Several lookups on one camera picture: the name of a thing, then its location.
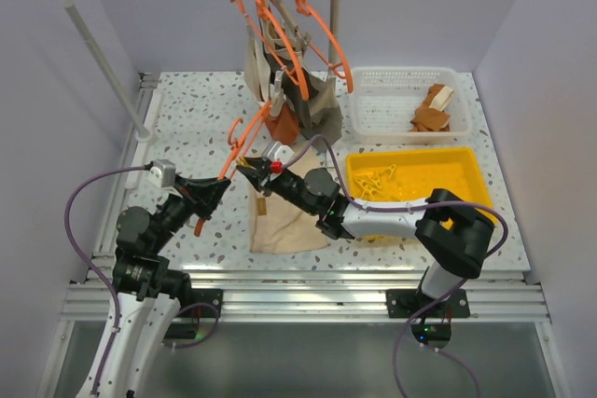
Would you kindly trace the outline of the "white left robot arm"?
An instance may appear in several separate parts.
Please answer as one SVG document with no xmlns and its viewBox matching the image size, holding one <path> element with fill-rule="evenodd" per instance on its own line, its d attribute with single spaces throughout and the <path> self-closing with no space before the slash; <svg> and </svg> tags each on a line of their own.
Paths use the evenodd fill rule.
<svg viewBox="0 0 597 398">
<path fill-rule="evenodd" d="M 106 323 L 81 397 L 139 397 L 172 321 L 195 309 L 221 316 L 220 289 L 196 292 L 187 273 L 171 269 L 160 251 L 191 216 L 208 220 L 228 189 L 228 178 L 167 182 L 172 193 L 151 213 L 131 207 L 117 220 L 116 262 L 106 286 Z"/>
</svg>

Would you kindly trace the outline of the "yellow clothespin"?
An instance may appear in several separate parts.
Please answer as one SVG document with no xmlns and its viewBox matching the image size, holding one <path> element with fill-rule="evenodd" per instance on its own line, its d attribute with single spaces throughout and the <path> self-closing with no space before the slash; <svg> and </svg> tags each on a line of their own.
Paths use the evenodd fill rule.
<svg viewBox="0 0 597 398">
<path fill-rule="evenodd" d="M 236 159 L 236 170 L 242 174 L 251 174 L 255 171 L 256 167 L 244 157 Z"/>
</svg>

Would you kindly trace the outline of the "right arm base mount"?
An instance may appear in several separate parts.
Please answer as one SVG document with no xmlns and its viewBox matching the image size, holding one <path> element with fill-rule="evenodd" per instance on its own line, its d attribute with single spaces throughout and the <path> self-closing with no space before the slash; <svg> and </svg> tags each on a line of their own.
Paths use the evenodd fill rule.
<svg viewBox="0 0 597 398">
<path fill-rule="evenodd" d="M 390 319 L 407 319 L 429 305 L 432 299 L 415 289 L 389 289 L 385 292 L 385 302 Z M 419 343 L 442 349 L 451 340 L 452 320 L 470 316 L 466 292 L 459 289 L 414 319 L 410 330 Z"/>
</svg>

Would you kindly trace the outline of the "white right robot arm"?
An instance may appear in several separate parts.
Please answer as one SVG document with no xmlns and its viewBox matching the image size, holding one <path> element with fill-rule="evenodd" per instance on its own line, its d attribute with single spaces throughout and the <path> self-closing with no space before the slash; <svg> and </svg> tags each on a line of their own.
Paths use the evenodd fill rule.
<svg viewBox="0 0 597 398">
<path fill-rule="evenodd" d="M 315 226 L 332 240 L 388 236 L 417 240 L 433 258 L 415 295 L 417 309 L 437 316 L 449 305 L 447 292 L 479 277 L 495 225 L 478 204 L 446 189 L 405 202 L 353 199 L 325 169 L 300 176 L 280 161 L 241 158 L 238 171 L 259 193 L 284 199 L 316 218 Z"/>
</svg>

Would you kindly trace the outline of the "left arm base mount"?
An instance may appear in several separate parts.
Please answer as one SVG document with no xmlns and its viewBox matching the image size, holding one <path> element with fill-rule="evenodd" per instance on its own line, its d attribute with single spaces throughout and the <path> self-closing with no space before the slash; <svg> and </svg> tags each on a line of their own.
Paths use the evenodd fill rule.
<svg viewBox="0 0 597 398">
<path fill-rule="evenodd" d="M 181 350 L 198 346 L 215 334 L 222 313 L 222 289 L 194 289 L 187 273 L 169 269 L 160 291 L 179 304 L 164 341 L 176 343 Z"/>
</svg>

